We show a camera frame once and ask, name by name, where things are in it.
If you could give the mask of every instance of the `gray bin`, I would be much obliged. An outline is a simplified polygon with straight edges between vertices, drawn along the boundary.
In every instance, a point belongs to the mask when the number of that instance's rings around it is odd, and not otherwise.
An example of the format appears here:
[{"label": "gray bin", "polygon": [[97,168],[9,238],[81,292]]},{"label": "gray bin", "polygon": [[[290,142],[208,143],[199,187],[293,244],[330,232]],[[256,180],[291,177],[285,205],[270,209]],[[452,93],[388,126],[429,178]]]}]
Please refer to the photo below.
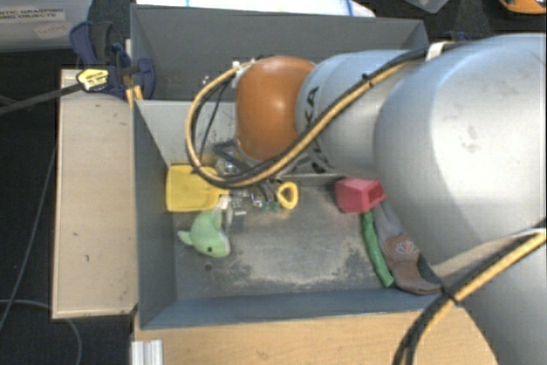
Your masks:
[{"label": "gray bin", "polygon": [[[362,242],[358,215],[342,214],[332,181],[302,183],[290,214],[248,205],[234,219],[232,253],[197,254],[177,240],[196,214],[165,207],[168,166],[185,161],[184,123],[206,74],[260,54],[319,62],[367,49],[427,44],[420,21],[132,6],[133,58],[151,56],[154,99],[133,111],[138,239],[138,311],[143,329],[236,324],[423,309],[431,297],[386,290]],[[205,108],[207,120],[210,108]],[[230,96],[211,134],[233,130]],[[198,126],[198,138],[203,128]]]}]

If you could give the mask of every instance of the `black floor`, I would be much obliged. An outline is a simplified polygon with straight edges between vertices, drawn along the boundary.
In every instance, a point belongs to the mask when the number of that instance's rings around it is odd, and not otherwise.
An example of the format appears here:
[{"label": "black floor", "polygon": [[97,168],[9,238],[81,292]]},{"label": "black floor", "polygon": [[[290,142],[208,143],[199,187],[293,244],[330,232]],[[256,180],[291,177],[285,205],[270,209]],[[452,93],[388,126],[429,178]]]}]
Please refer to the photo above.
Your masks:
[{"label": "black floor", "polygon": [[[517,31],[545,32],[545,18],[510,19],[493,0],[450,0],[429,15],[400,0],[356,0],[378,16],[422,19],[431,39],[448,31],[470,38]],[[95,0],[92,21],[113,21],[116,40],[129,36],[131,0]],[[0,96],[23,99],[58,86],[62,65],[75,63],[69,50],[0,54]],[[56,104],[40,104],[0,117],[0,300],[10,297],[38,209],[56,139]],[[49,303],[54,238],[54,179],[46,192],[38,232],[18,299]],[[0,301],[0,314],[5,304]],[[82,364],[121,364],[127,360],[128,317],[76,321],[83,343]],[[70,327],[54,323],[46,310],[15,305],[0,332],[0,363],[72,364],[76,338]]]}]

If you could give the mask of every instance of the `yellow block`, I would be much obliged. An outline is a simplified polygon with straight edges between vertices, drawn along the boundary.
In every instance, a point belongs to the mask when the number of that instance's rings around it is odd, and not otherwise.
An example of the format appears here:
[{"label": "yellow block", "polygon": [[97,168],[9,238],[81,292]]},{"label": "yellow block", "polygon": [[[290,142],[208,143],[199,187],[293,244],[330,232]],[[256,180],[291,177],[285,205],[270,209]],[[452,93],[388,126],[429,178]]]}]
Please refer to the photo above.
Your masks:
[{"label": "yellow block", "polygon": [[[206,169],[216,174],[214,169]],[[168,170],[165,202],[172,213],[212,209],[219,197],[227,193],[228,190],[215,187],[195,174],[189,164],[175,164]]]}]

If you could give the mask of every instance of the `red block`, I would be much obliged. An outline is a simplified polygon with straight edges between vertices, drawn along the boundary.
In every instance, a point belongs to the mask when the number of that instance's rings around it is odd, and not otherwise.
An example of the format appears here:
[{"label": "red block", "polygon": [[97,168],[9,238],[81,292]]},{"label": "red block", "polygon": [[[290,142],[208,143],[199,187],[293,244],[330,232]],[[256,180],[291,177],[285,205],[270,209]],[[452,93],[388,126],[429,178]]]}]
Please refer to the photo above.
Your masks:
[{"label": "red block", "polygon": [[336,204],[345,213],[365,213],[385,199],[384,189],[377,180],[344,178],[334,185]]}]

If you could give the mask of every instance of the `green dolphin toy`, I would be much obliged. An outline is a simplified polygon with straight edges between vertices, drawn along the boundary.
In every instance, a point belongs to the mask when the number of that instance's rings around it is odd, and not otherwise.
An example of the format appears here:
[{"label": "green dolphin toy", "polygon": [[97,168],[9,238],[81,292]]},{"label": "green dolphin toy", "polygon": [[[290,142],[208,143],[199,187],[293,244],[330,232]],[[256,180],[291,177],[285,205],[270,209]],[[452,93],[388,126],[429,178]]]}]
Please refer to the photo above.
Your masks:
[{"label": "green dolphin toy", "polygon": [[211,257],[226,257],[230,254],[230,241],[222,231],[222,210],[202,211],[191,225],[189,232],[177,233],[179,239],[196,251]]}]

